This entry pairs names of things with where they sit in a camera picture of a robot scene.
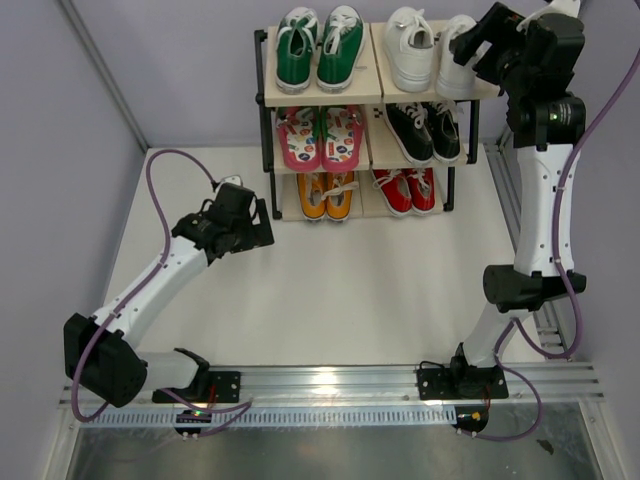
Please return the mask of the orange canvas sneaker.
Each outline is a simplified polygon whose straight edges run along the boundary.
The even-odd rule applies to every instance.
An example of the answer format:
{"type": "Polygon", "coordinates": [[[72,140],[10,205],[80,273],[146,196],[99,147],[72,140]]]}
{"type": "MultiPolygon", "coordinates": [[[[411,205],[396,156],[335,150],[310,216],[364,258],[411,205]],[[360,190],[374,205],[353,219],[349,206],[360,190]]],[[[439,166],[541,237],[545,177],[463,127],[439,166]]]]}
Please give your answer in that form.
{"type": "Polygon", "coordinates": [[[321,221],[326,215],[326,199],[324,197],[326,181],[323,173],[299,173],[296,185],[300,209],[303,217],[311,222],[321,221]]]}
{"type": "Polygon", "coordinates": [[[326,212],[330,220],[343,222],[351,212],[352,198],[359,188],[354,171],[327,174],[327,190],[324,193],[326,212]]]}

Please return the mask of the white leather sneaker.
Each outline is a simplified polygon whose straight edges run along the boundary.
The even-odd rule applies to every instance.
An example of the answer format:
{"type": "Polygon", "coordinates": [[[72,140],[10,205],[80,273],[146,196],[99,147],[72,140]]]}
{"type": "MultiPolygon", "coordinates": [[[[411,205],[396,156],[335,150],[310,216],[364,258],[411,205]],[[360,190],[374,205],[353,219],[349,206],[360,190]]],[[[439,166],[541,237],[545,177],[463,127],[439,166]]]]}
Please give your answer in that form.
{"type": "Polygon", "coordinates": [[[470,65],[461,66],[454,61],[454,40],[476,25],[476,21],[467,15],[451,18],[440,32],[438,53],[439,71],[436,78],[436,93],[450,100],[464,100],[471,96],[475,86],[475,73],[470,65]]]}
{"type": "Polygon", "coordinates": [[[398,89],[409,93],[428,89],[435,35],[423,9],[407,6],[397,9],[386,22],[383,46],[398,89]]]}

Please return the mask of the pink green sandal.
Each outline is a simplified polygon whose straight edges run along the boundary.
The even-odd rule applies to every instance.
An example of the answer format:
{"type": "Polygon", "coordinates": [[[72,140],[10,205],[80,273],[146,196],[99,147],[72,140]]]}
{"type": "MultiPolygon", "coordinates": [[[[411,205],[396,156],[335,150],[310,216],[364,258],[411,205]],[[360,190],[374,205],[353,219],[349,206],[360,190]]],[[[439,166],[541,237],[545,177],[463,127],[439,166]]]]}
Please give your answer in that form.
{"type": "Polygon", "coordinates": [[[310,173],[320,166],[319,111],[317,107],[281,107],[276,112],[276,133],[285,166],[310,173]]]}
{"type": "Polygon", "coordinates": [[[359,106],[323,106],[320,109],[322,168],[329,173],[355,170],[360,162],[364,130],[359,106]]]}

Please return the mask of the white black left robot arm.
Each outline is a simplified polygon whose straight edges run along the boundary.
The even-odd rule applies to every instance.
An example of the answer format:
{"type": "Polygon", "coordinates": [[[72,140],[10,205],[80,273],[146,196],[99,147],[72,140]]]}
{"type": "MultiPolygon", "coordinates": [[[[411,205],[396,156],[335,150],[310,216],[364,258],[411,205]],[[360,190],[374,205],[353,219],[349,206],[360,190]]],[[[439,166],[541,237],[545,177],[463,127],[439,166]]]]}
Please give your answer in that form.
{"type": "Polygon", "coordinates": [[[166,230],[158,257],[109,304],[64,325],[65,373],[72,387],[96,394],[114,407],[139,393],[203,402],[212,383],[210,364],[183,348],[140,353],[147,330],[171,300],[226,254],[274,242],[266,202],[234,183],[222,183],[201,209],[166,230]]]}

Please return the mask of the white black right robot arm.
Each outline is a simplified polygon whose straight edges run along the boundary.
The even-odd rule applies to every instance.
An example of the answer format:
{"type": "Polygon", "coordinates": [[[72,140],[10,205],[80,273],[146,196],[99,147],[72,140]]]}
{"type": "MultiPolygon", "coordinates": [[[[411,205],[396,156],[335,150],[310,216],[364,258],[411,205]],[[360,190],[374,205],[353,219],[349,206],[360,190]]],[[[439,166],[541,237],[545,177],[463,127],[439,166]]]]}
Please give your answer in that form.
{"type": "Polygon", "coordinates": [[[586,288],[571,252],[571,196],[586,106],[570,93],[585,44],[577,1],[524,17],[497,2],[452,42],[453,60],[508,96],[507,124],[521,175],[520,234],[510,265],[483,273],[487,304],[474,330],[431,383],[442,398],[505,398],[500,351],[511,329],[546,302],[586,288]]]}

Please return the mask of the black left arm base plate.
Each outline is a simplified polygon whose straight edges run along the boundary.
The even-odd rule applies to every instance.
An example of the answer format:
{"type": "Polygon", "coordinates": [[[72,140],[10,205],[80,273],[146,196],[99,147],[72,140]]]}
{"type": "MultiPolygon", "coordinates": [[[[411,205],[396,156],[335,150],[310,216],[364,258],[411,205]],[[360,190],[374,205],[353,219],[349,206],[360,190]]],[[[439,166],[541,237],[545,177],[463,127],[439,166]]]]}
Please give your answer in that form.
{"type": "Polygon", "coordinates": [[[239,402],[241,379],[240,371],[209,370],[198,374],[189,387],[170,388],[169,391],[193,404],[236,404],[239,402]]]}

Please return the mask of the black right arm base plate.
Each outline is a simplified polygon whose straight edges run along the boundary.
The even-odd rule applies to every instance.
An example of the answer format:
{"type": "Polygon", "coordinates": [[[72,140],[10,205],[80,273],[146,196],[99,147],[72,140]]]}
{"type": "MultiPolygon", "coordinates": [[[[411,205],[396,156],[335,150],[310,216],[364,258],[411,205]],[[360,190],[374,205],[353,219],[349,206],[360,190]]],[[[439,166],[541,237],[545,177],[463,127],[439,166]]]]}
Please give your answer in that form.
{"type": "Polygon", "coordinates": [[[451,367],[422,361],[415,373],[421,400],[493,400],[509,397],[504,372],[497,366],[477,368],[454,363],[451,367]]]}

